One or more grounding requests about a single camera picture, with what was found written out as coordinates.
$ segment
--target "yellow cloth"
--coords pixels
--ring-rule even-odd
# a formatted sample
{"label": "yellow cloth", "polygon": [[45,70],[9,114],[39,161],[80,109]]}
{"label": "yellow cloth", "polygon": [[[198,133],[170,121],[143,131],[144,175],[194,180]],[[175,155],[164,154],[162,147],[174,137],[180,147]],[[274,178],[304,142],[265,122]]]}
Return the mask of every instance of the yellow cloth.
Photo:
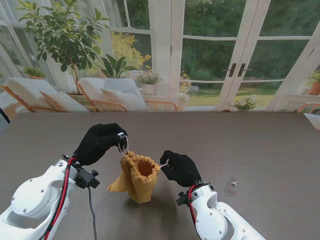
{"label": "yellow cloth", "polygon": [[129,151],[121,158],[122,174],[110,184],[109,192],[128,192],[139,204],[149,202],[157,183],[160,166],[150,157],[135,155]]}

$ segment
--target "flower pot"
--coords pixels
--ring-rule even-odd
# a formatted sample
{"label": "flower pot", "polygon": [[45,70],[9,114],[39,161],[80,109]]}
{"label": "flower pot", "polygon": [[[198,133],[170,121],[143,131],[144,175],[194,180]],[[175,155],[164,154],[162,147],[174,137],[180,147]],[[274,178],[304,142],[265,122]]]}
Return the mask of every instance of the flower pot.
{"label": "flower pot", "polygon": [[32,76],[32,75],[28,75],[30,79],[43,79],[42,76]]}
{"label": "flower pot", "polygon": [[180,112],[185,110],[187,103],[187,101],[178,101],[178,111]]}
{"label": "flower pot", "polygon": [[143,95],[155,95],[155,84],[141,84]]}
{"label": "flower pot", "polygon": [[312,87],[310,89],[310,91],[308,92],[309,95],[319,95],[320,94],[320,82],[319,81],[315,81],[312,84]]}

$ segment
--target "patio chair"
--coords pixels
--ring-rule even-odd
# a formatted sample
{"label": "patio chair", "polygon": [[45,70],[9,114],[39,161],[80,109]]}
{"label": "patio chair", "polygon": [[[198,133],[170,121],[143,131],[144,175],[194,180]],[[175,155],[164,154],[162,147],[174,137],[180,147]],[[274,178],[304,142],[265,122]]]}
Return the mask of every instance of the patio chair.
{"label": "patio chair", "polygon": [[150,111],[149,107],[154,107],[156,112],[178,111],[173,102],[144,100],[130,78],[82,78],[78,87],[92,106],[118,107],[125,112]]}
{"label": "patio chair", "polygon": [[304,115],[308,118],[308,120],[312,123],[312,125],[315,127],[315,129],[317,129],[318,131],[320,131],[320,115],[315,115],[312,114],[312,112],[317,108],[320,107],[320,103],[319,102],[308,102],[306,104],[304,104],[302,107],[300,107],[298,109],[298,113],[301,113],[301,111],[308,107],[308,106],[313,106],[311,108],[311,110],[309,111],[309,113],[304,113]]}
{"label": "patio chair", "polygon": [[47,81],[12,77],[5,81],[2,88],[31,113],[38,112],[124,112],[114,106],[82,106],[76,100],[57,92]]}

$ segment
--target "plant pot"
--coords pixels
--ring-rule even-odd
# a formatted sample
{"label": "plant pot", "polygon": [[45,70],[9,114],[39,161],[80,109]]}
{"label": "plant pot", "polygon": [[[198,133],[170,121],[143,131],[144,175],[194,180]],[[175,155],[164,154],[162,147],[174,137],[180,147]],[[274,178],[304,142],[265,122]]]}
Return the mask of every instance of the plant pot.
{"label": "plant pot", "polygon": [[178,111],[180,112],[185,110],[187,103],[187,101],[178,101]]}
{"label": "plant pot", "polygon": [[310,87],[303,87],[300,91],[300,94],[307,94],[310,91]]}
{"label": "plant pot", "polygon": [[155,95],[155,84],[141,84],[143,95]]}
{"label": "plant pot", "polygon": [[311,89],[308,92],[309,95],[319,95],[320,94],[320,82],[315,81],[312,83]]}
{"label": "plant pot", "polygon": [[28,75],[30,79],[43,79],[42,76],[32,76],[32,75]]}

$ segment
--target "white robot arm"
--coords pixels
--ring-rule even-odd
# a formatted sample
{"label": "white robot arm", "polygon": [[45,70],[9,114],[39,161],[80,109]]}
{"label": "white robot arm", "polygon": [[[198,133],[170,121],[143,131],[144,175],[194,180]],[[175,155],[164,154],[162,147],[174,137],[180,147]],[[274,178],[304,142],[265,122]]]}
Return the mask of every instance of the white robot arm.
{"label": "white robot arm", "polygon": [[[15,191],[11,205],[0,215],[0,236],[2,240],[39,240],[46,232],[53,219],[61,194],[61,185],[66,173],[68,157],[60,159],[55,165],[39,177],[25,181]],[[83,168],[70,167],[68,189],[61,212],[54,226],[47,236],[52,240],[62,218],[66,215],[69,207],[69,195],[75,185],[87,187],[87,181],[94,180],[93,187],[99,182],[95,179],[96,174],[89,174]],[[36,228],[26,228],[24,221],[37,219],[42,221]]]}
{"label": "white robot arm", "polygon": [[[187,203],[187,195],[180,193],[178,205]],[[231,240],[266,240],[229,205],[218,202],[218,194],[210,183],[201,183],[190,193],[192,210],[195,210],[195,228],[202,240],[223,240],[233,226]]]}

